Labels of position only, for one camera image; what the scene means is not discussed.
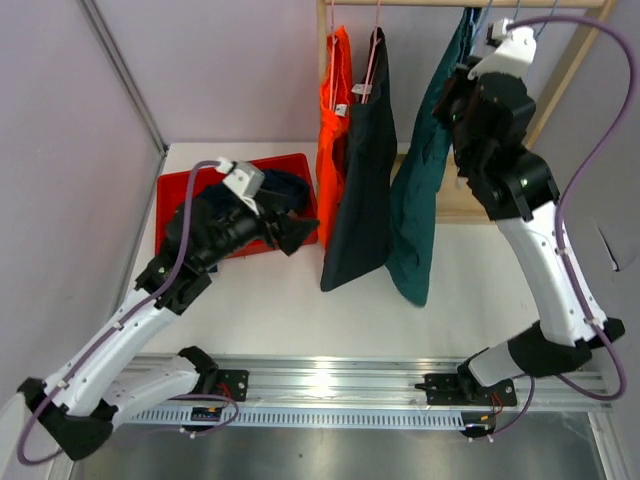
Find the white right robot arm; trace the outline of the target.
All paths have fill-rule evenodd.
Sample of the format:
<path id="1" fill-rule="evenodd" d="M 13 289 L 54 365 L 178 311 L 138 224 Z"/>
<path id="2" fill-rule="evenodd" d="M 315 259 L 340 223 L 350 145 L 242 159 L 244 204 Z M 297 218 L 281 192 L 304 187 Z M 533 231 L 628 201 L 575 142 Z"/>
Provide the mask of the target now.
<path id="1" fill-rule="evenodd" d="M 538 311 L 528 329 L 466 360 L 458 395 L 479 403 L 519 376 L 564 380 L 625 333 L 591 297 L 558 219 L 559 191 L 547 163 L 522 144 L 535 111 L 523 81 L 504 73 L 476 79 L 460 70 L 433 114 L 450 132 L 459 177 L 517 257 Z"/>

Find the teal green shorts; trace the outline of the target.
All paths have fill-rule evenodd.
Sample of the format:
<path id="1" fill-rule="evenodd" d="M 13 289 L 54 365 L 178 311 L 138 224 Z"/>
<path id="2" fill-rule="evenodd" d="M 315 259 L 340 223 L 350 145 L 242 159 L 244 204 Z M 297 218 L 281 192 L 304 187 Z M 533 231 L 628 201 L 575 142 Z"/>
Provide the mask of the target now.
<path id="1" fill-rule="evenodd" d="M 452 145 L 451 134 L 433 116 L 445 82 L 471 52 L 482 10 L 466 8 L 418 110 L 408 153 L 390 190 L 392 249 L 386 268 L 411 304 L 427 303 L 433 260 L 436 197 Z"/>

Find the blue hanger of teal shorts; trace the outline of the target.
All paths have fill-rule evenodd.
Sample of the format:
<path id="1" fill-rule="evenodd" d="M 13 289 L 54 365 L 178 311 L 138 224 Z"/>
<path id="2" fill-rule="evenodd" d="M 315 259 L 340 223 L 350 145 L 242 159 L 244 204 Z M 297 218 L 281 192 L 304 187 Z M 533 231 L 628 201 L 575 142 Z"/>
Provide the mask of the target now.
<path id="1" fill-rule="evenodd" d="M 487 2 L 487 5 L 482 9 L 481 14 L 478 18 L 478 20 L 474 23 L 473 25 L 473 36 L 471 39 L 471 46 L 474 47 L 480 34 L 482 33 L 482 30 L 486 24 L 486 22 L 488 21 L 490 12 L 493 8 L 493 0 L 489 0 Z"/>

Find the light blue wire hanger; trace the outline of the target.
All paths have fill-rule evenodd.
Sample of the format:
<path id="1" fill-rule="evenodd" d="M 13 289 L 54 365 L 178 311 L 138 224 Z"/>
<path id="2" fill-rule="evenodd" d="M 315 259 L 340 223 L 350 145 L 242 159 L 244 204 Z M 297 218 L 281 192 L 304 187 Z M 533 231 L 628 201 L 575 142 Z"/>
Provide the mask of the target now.
<path id="1" fill-rule="evenodd" d="M 553 5 L 552 5 L 552 7 L 551 7 L 550 11 L 549 11 L 549 12 L 547 13 L 547 15 L 546 15 L 547 17 L 552 17 L 552 16 L 555 14 L 555 12 L 556 12 L 556 10 L 557 10 L 557 8 L 558 8 L 558 3 L 559 3 L 559 0 L 554 0 Z M 543 22 L 543 23 L 541 24 L 540 28 L 536 31 L 536 33 L 535 33 L 535 35 L 534 35 L 534 39 L 535 39 L 536 41 L 538 41 L 538 40 L 540 39 L 540 37 L 542 36 L 542 34 L 543 34 L 544 30 L 546 29 L 547 23 L 548 23 L 548 22 L 546 22 L 546 21 L 545 21 L 545 22 Z"/>

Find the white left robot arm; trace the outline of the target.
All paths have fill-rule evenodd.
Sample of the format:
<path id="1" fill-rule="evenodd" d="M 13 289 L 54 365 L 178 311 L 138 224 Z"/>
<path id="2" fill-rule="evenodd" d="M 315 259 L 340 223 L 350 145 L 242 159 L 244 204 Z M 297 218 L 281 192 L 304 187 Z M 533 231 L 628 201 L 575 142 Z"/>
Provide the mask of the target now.
<path id="1" fill-rule="evenodd" d="M 234 403 L 219 387 L 218 364 L 197 346 L 182 348 L 134 381 L 118 377 L 149 340 L 209 288 L 211 270 L 220 261 L 256 240 L 290 256 L 317 226 L 317 219 L 291 213 L 278 196 L 249 199 L 225 216 L 206 200 L 184 202 L 120 309 L 56 372 L 45 379 L 29 377 L 19 386 L 32 413 L 18 440 L 19 462 L 38 463 L 26 455 L 34 425 L 46 430 L 60 453 L 78 461 L 99 450 L 124 422 L 166 400 Z"/>

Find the navy blue shorts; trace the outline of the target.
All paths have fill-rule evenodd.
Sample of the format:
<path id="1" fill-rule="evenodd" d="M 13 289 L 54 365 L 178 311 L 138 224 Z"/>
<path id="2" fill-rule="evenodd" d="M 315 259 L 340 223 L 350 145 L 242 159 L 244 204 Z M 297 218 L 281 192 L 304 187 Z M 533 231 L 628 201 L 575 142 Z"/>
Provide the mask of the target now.
<path id="1" fill-rule="evenodd" d="M 285 171 L 267 169 L 250 199 L 251 209 L 222 182 L 197 194 L 191 212 L 188 256 L 185 260 L 207 273 L 253 242 L 294 254 L 317 228 L 305 214 L 310 186 Z"/>

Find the blue hanger of navy shorts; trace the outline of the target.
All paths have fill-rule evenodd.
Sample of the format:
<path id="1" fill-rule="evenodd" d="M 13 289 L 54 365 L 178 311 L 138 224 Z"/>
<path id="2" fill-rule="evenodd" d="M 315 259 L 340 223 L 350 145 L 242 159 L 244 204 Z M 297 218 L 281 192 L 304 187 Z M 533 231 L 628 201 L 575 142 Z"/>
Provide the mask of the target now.
<path id="1" fill-rule="evenodd" d="M 522 8 L 522 0 L 517 0 L 516 1 L 516 5 L 515 5 L 515 10 L 513 12 L 513 16 L 512 16 L 512 20 L 515 22 L 518 19 L 518 16 L 520 14 L 521 8 Z"/>

